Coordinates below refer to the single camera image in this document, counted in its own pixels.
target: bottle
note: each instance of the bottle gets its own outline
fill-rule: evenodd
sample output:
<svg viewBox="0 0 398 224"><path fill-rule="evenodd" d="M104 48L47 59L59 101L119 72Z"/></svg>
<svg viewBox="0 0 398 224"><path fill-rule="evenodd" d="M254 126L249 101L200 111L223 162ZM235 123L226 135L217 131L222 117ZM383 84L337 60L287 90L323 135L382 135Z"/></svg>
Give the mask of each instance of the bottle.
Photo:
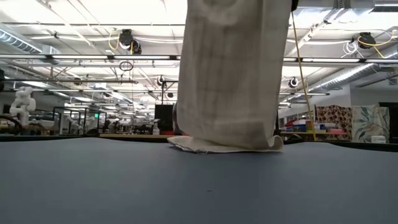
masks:
<svg viewBox="0 0 398 224"><path fill-rule="evenodd" d="M154 124L154 129L152 131L153 135L160 135L160 129L157 127L157 123Z"/></svg>

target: patterned fabric panel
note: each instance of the patterned fabric panel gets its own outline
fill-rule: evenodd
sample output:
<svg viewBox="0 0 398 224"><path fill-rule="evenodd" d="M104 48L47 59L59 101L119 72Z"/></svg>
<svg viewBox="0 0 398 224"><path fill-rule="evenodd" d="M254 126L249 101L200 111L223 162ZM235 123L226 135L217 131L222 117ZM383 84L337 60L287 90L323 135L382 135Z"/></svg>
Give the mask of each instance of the patterned fabric panel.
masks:
<svg viewBox="0 0 398 224"><path fill-rule="evenodd" d="M331 134L326 137L326 140L351 140L351 108L345 108L337 105L316 106L315 111L317 113L317 122L335 123L337 125L337 128L343 129L346 133L345 135Z"/></svg>
<svg viewBox="0 0 398 224"><path fill-rule="evenodd" d="M353 141L372 142L372 136L390 138L390 112L379 105L353 106Z"/></svg>

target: pink object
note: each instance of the pink object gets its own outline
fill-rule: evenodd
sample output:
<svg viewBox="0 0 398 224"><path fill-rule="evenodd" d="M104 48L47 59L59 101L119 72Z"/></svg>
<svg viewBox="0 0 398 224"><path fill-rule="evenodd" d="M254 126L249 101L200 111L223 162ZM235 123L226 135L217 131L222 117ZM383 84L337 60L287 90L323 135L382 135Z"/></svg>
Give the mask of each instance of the pink object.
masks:
<svg viewBox="0 0 398 224"><path fill-rule="evenodd" d="M329 130L330 133L335 133L335 134L343 134L344 130L343 129L330 129Z"/></svg>

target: wall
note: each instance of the wall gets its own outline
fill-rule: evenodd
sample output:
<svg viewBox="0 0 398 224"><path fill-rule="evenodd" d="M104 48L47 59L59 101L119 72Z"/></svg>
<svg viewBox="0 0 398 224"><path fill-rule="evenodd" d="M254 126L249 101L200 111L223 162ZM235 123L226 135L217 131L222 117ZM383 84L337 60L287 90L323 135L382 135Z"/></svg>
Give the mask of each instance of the wall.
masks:
<svg viewBox="0 0 398 224"><path fill-rule="evenodd" d="M398 103L398 91L351 89L353 106L376 105L379 102Z"/></svg>
<svg viewBox="0 0 398 224"><path fill-rule="evenodd" d="M351 106L350 87L349 85L342 86L342 90L330 90L328 96L313 96L309 99L311 110L314 110L314 105L317 106ZM284 118L294 114L307 112L306 104L292 104L291 108L279 109L279 117Z"/></svg>
<svg viewBox="0 0 398 224"><path fill-rule="evenodd" d="M54 106L64 106L63 100L54 95L34 92L32 96L36 100L37 110L52 111ZM11 105L14 100L15 93L0 93L0 113L2 113L4 105Z"/></svg>

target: blue table surface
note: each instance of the blue table surface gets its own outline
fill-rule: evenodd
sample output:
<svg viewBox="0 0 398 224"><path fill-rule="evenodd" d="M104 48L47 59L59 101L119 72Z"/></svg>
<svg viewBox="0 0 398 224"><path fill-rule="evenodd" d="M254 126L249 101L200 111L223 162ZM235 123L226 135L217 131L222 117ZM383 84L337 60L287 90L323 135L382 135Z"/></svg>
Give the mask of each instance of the blue table surface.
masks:
<svg viewBox="0 0 398 224"><path fill-rule="evenodd" d="M398 223L398 154L326 143L193 154L98 138L0 142L0 223Z"/></svg>

